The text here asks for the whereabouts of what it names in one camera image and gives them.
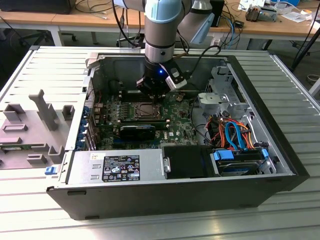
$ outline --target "blue cable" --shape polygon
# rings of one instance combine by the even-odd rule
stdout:
[[[232,24],[230,18],[227,18],[227,17],[223,17],[224,19],[228,20],[228,22],[230,23],[230,26],[231,26],[231,31],[232,31],[232,35],[231,35],[231,41],[229,43],[229,46],[227,47],[227,50],[232,46],[232,43],[234,41],[234,35],[235,35],[235,28],[234,28],[234,25]]]
[[[230,121],[225,125],[224,132],[225,132],[226,140],[228,141],[228,143],[230,143],[230,145],[234,148],[234,150],[238,150],[237,146],[231,141],[230,136],[229,136],[229,127],[230,127],[230,125],[233,125],[234,128],[235,128],[240,148],[241,149],[245,149],[246,145],[245,145],[244,141],[241,138],[240,128],[238,127],[238,125],[235,122]]]

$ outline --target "floor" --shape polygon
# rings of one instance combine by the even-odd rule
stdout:
[[[28,47],[22,47],[19,44],[19,36],[13,30],[6,30],[6,40],[0,41],[0,88],[6,84],[8,78],[11,76],[13,71],[16,69],[21,59],[24,57],[28,51]],[[26,36],[29,34],[36,33],[35,30],[18,30],[21,36]],[[70,36],[64,36],[64,44],[66,46],[82,46],[82,47],[115,47],[116,39],[119,38],[118,33],[105,33],[97,32],[96,37],[98,45],[93,45],[90,32],[74,32],[77,41],[73,42]],[[35,39],[27,40],[30,45],[32,45]],[[205,48],[210,43],[208,39],[203,46],[200,48]],[[41,45],[53,46],[53,42],[42,41]],[[127,43],[122,43],[123,47],[127,47]],[[279,58],[287,66],[290,66],[295,58],[297,49],[292,46],[292,43],[287,40],[274,40],[270,45],[269,51],[277,54]],[[312,86],[312,82],[307,81],[307,75],[314,74],[320,75],[320,42],[316,42],[310,49],[310,56],[304,57],[301,63],[298,65],[294,71],[294,75],[301,81],[301,83],[309,89]]]

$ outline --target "blue latch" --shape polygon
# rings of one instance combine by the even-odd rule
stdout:
[[[262,152],[262,154],[264,156],[264,159],[267,159],[269,157],[269,153],[268,153],[267,149],[264,148],[264,149],[261,150],[261,152]]]
[[[54,175],[57,173],[58,173],[58,169],[55,166],[47,166],[44,172],[45,175]]]
[[[231,150],[218,150],[213,154],[214,160],[233,160],[234,154]]]

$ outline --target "white paper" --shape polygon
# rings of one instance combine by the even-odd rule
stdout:
[[[304,20],[306,20],[306,18],[302,14],[300,14],[298,12],[294,12],[294,11],[289,12],[289,13],[284,14],[284,15],[281,15],[281,16],[286,18],[286,19],[289,19],[291,21],[294,21],[296,23],[301,23]]]
[[[240,0],[238,10],[248,11],[250,5],[263,7],[266,0]]]

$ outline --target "office chair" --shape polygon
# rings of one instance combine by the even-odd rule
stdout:
[[[48,31],[48,30],[37,30],[37,31],[38,31],[38,33],[27,35],[27,36],[19,38],[19,44],[22,47],[25,47],[27,44],[24,40],[33,39],[33,38],[37,38],[37,40],[34,42],[33,45],[39,45],[42,42],[42,40],[45,40],[46,42],[54,41],[54,39],[51,36],[50,31]],[[76,36],[73,33],[62,32],[62,35],[63,36],[71,36],[72,41],[74,41],[74,42],[77,41]]]

